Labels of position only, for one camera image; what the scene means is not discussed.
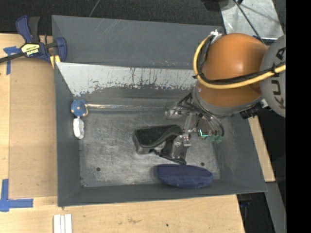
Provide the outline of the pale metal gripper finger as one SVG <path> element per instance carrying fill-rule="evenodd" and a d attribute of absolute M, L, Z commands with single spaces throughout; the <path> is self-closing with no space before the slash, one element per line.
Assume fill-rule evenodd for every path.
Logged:
<path fill-rule="evenodd" d="M 191 138 L 191 136 L 189 133 L 184 133 L 184 134 L 180 135 L 181 147 L 180 147 L 179 157 L 184 164 L 187 163 L 186 162 L 187 150 L 188 150 L 188 148 L 191 147 L 190 138 Z"/>
<path fill-rule="evenodd" d="M 171 150 L 169 156 L 173 159 L 179 159 L 181 148 L 182 148 L 182 140 L 180 136 L 177 136 L 171 142 Z"/>

